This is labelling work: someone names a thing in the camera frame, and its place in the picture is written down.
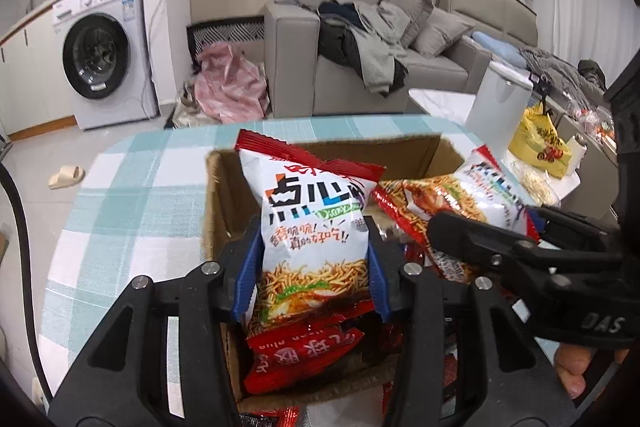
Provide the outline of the person's right hand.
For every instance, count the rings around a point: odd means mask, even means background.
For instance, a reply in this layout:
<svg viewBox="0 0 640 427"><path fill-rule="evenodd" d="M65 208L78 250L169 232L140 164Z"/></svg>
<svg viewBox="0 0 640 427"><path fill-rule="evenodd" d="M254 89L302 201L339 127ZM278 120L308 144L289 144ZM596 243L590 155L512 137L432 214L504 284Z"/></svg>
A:
<svg viewBox="0 0 640 427"><path fill-rule="evenodd" d="M586 389L585 371L596 349L561 343L554 354L554 368L572 399L579 398Z"/></svg>

